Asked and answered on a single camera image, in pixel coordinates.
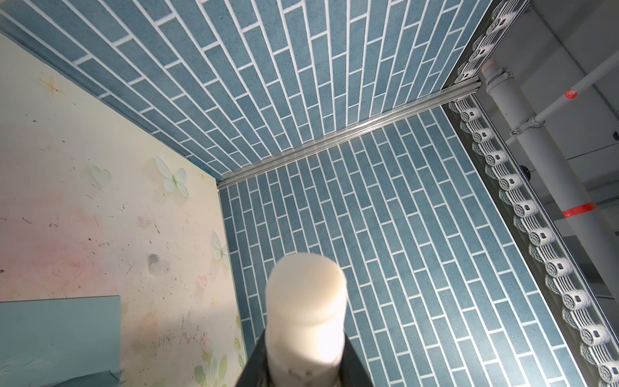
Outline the teal envelope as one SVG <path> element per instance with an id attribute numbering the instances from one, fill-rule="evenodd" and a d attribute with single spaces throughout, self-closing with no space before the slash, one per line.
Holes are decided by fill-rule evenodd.
<path id="1" fill-rule="evenodd" d="M 1 304 L 3 386 L 121 386 L 118 296 Z"/>

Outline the white glue stick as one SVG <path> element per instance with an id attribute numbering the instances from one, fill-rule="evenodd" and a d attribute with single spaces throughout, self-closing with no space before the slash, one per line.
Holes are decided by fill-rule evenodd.
<path id="1" fill-rule="evenodd" d="M 331 259 L 295 253 L 277 262 L 266 286 L 264 332 L 273 385 L 336 385 L 347 305 L 347 279 Z"/>

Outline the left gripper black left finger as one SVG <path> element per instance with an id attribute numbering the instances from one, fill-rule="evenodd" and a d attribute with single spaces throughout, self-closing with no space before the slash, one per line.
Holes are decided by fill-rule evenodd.
<path id="1" fill-rule="evenodd" d="M 235 385 L 236 387 L 269 386 L 269 366 L 264 336 L 263 333 L 256 342 L 256 346 Z"/>

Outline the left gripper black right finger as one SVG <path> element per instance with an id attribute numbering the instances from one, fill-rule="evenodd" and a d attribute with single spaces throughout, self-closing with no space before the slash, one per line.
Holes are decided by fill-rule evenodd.
<path id="1" fill-rule="evenodd" d="M 351 340 L 344 335 L 343 357 L 340 364 L 342 387 L 374 387 L 372 378 L 356 353 Z"/>

